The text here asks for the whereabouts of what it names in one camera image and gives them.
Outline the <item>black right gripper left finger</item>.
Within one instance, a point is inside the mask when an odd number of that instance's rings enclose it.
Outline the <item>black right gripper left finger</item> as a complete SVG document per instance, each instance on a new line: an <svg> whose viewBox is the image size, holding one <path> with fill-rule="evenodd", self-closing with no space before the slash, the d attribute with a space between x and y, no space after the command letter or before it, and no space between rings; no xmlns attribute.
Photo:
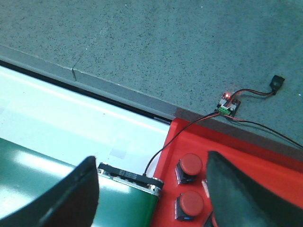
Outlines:
<svg viewBox="0 0 303 227"><path fill-rule="evenodd" d="M86 157L65 178L33 202L4 217L2 227L90 227L99 200L94 156Z"/></svg>

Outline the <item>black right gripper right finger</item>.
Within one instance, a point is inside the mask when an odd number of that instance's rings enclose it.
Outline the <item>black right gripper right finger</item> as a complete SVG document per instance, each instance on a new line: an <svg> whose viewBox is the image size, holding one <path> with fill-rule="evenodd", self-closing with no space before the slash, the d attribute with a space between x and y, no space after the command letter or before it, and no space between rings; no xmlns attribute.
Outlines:
<svg viewBox="0 0 303 227"><path fill-rule="evenodd" d="M220 227L301 227L302 208L251 179L217 151L208 153L206 180Z"/></svg>

